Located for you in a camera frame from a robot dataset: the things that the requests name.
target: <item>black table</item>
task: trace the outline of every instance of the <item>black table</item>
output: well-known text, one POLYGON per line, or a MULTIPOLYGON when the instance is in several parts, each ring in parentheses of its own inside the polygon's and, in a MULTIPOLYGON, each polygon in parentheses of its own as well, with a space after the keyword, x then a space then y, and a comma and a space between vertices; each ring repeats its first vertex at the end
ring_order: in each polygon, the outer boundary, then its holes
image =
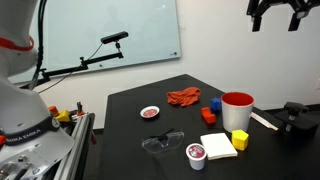
MULTIPOLYGON (((198 180, 198 179, 320 179, 320 133, 312 139, 300 139, 275 133, 251 119, 249 145, 238 156, 208 161, 203 170, 193 170, 185 154, 191 143, 200 143, 200 136, 225 132, 222 115, 208 127, 201 118, 200 109, 210 106, 210 99, 221 97, 215 89, 189 75, 181 75, 149 85, 130 89, 108 97, 103 135, 100 178, 138 180, 198 180), (198 87, 199 102, 187 106, 167 103, 166 93, 198 87), (140 117, 140 111, 149 105, 160 108, 153 120, 140 117), (185 134, 182 145, 164 154, 151 155, 142 148, 142 139, 160 135, 170 128, 185 134)), ((273 116, 254 108, 274 125, 281 123, 273 116)))

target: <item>whiteboard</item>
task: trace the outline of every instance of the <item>whiteboard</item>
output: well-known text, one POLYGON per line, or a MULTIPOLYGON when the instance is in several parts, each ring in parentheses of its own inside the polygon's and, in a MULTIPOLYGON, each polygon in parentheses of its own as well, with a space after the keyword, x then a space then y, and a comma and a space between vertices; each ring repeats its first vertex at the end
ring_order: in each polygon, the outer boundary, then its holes
MULTIPOLYGON (((30 35, 38 47, 37 10, 30 35)), ((44 62, 47 71, 80 65, 100 46, 100 39, 126 31, 121 39, 124 58, 89 65, 96 71, 181 56, 175 0, 51 0, 44 21, 44 62)), ((102 45, 93 57, 117 53, 114 43, 102 45)), ((10 77, 11 82, 29 81, 34 69, 10 77)))

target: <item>red cloth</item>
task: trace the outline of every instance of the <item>red cloth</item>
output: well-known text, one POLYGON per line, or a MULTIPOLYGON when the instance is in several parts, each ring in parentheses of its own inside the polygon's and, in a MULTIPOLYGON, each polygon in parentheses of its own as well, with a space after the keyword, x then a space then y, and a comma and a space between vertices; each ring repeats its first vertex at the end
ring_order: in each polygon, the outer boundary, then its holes
POLYGON ((196 87, 189 87, 182 91, 168 92, 168 103, 177 105, 181 104, 181 106, 188 106, 197 102, 200 96, 200 89, 196 87))

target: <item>yellow block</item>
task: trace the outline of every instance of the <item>yellow block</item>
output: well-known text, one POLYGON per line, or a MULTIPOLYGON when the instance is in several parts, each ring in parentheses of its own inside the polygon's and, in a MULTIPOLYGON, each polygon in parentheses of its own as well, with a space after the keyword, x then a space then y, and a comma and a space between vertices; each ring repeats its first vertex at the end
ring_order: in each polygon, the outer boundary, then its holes
POLYGON ((232 131, 232 145, 234 148, 244 151, 248 146, 249 134, 242 130, 232 131))
POLYGON ((62 110, 59 112, 59 115, 56 116, 56 119, 59 121, 59 122, 69 122, 70 119, 69 119, 69 111, 68 110, 62 110))

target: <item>wall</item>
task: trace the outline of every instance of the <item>wall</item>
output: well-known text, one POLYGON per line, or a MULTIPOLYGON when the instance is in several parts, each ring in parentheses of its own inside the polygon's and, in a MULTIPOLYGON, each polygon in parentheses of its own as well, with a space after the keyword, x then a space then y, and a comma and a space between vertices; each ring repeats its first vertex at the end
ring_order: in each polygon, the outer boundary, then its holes
POLYGON ((223 91, 250 93, 261 109, 287 101, 320 103, 320 8, 302 20, 299 31, 288 32, 292 9, 272 7, 261 31, 253 33, 249 0, 176 1, 180 60, 72 76, 41 94, 47 105, 75 109, 81 101, 96 114, 94 128, 103 128, 109 94, 185 73, 223 91))

